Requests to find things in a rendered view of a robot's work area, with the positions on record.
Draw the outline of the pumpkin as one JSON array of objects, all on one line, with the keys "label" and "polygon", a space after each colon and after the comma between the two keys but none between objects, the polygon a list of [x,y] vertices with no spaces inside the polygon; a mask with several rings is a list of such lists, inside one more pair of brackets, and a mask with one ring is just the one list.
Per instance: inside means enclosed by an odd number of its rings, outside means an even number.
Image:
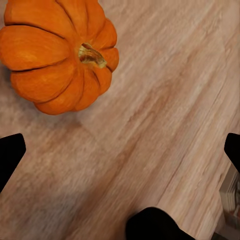
[{"label": "pumpkin", "polygon": [[4,23],[0,59],[42,113],[82,111],[109,90],[118,34],[97,0],[9,0]]}]

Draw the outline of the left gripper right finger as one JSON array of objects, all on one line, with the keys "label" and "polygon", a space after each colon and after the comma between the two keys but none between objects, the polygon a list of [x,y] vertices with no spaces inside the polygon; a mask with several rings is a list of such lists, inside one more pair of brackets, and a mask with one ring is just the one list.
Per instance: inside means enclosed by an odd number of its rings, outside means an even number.
[{"label": "left gripper right finger", "polygon": [[227,135],[224,151],[240,173],[240,134],[230,132]]}]

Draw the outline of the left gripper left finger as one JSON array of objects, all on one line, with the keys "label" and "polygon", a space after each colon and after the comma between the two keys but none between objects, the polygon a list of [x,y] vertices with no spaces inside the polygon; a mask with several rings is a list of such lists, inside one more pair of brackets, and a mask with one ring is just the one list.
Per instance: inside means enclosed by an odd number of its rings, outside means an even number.
[{"label": "left gripper left finger", "polygon": [[26,153],[21,133],[0,138],[0,193]]}]

